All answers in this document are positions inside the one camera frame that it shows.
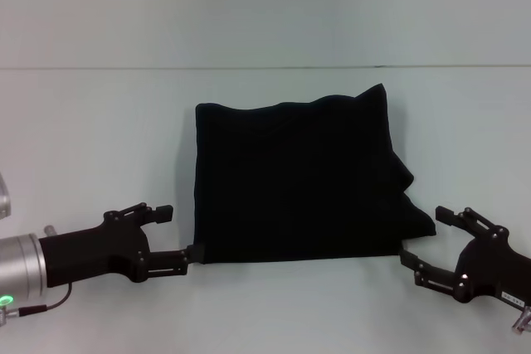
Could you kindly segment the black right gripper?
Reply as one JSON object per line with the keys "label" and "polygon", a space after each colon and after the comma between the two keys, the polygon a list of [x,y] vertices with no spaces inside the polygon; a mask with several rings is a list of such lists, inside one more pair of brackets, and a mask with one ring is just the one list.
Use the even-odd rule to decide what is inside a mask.
{"label": "black right gripper", "polygon": [[510,247],[506,227],[495,225],[470,207],[455,213],[438,206],[435,213],[437,221],[474,239],[460,253],[455,273],[400,250],[400,262],[413,271],[415,285],[453,293],[460,303],[490,296],[520,311],[530,305],[530,259]]}

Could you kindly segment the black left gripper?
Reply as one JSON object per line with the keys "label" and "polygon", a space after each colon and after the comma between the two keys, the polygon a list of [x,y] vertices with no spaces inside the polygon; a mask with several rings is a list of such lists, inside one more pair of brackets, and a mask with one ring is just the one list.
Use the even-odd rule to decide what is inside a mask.
{"label": "black left gripper", "polygon": [[46,264],[46,286],[121,274],[134,283],[151,278],[181,276],[188,266],[202,263],[205,246],[150,252],[142,226],[173,219],[173,206],[152,208],[145,202],[104,214],[103,222],[86,230],[40,239]]}

